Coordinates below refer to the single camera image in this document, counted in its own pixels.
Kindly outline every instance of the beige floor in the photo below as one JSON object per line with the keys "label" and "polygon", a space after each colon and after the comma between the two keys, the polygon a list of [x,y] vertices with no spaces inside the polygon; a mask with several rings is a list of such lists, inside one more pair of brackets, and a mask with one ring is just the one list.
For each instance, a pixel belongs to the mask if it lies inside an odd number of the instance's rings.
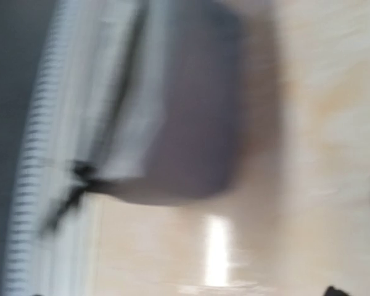
{"label": "beige floor", "polygon": [[370,296],[370,1],[226,2],[248,29],[236,183],[101,197],[92,295]]}

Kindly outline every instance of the bag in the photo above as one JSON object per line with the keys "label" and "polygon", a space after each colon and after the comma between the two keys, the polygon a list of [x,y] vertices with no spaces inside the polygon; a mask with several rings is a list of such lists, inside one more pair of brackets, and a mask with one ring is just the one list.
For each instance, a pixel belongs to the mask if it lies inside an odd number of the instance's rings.
{"label": "bag", "polygon": [[89,109],[74,173],[85,192],[144,204],[225,190],[237,149],[241,25],[211,0],[142,2],[119,69]]}

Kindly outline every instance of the dark gray surface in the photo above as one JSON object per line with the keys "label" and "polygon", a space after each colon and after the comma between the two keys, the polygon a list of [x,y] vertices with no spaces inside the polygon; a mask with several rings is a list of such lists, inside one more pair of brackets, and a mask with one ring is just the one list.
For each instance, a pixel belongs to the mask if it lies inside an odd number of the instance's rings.
{"label": "dark gray surface", "polygon": [[23,131],[56,0],[0,0],[0,290]]}

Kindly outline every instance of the tiled floor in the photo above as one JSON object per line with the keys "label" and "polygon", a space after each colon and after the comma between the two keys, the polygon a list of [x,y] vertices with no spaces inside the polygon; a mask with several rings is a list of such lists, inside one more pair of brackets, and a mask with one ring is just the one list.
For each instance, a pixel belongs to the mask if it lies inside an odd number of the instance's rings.
{"label": "tiled floor", "polygon": [[91,295],[370,295],[370,2],[227,2],[247,28],[236,183],[100,197]]}

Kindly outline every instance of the drawstring bag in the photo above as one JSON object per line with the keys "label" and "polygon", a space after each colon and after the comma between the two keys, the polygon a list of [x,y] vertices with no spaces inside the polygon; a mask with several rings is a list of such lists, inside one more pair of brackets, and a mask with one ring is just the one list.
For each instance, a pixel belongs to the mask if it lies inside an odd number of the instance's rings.
{"label": "drawstring bag", "polygon": [[76,185],[48,229],[85,192],[169,204],[227,188],[239,130],[240,32],[239,19],[212,0],[140,2],[126,50],[85,110]]}

